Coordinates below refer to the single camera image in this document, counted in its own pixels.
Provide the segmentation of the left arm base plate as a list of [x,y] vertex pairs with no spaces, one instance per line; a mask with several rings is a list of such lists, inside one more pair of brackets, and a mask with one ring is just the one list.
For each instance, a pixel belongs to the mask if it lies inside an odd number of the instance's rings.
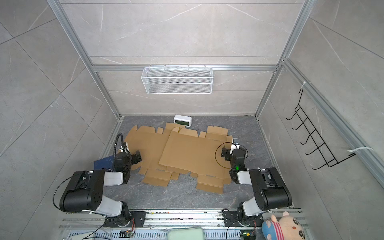
[[147,212],[133,211],[128,214],[122,213],[117,217],[107,217],[103,227],[109,228],[142,228],[145,223]]

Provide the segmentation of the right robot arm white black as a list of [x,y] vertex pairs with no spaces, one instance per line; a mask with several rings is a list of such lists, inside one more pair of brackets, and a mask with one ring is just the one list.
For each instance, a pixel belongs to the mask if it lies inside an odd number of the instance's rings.
[[292,195],[276,168],[247,169],[245,160],[248,150],[241,145],[219,147],[221,157],[230,163],[229,175],[232,182],[238,185],[250,185],[254,196],[239,204],[236,220],[240,224],[248,224],[255,217],[270,210],[290,207]]

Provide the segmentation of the cardboard box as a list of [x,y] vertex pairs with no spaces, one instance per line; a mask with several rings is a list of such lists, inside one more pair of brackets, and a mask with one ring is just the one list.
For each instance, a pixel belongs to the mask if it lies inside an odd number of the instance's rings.
[[171,172],[190,173],[197,178],[197,189],[222,194],[224,185],[231,183],[230,163],[221,157],[219,147],[231,147],[233,137],[228,129],[208,126],[207,131],[183,128],[172,131],[159,165]]

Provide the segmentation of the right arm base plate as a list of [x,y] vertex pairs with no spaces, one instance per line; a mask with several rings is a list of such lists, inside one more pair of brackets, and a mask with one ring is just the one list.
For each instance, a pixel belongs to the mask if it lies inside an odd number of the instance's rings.
[[237,211],[223,209],[221,214],[224,218],[225,227],[261,227],[264,222],[263,217],[240,217]]

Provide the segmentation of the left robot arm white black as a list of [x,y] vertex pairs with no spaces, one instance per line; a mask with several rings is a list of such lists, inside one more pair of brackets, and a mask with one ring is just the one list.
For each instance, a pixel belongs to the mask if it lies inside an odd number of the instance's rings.
[[125,185],[131,176],[132,165],[142,161],[140,151],[128,151],[114,156],[111,172],[105,169],[77,171],[70,178],[57,208],[66,213],[93,213],[106,217],[105,227],[126,227],[134,217],[128,204],[104,196],[104,188]]

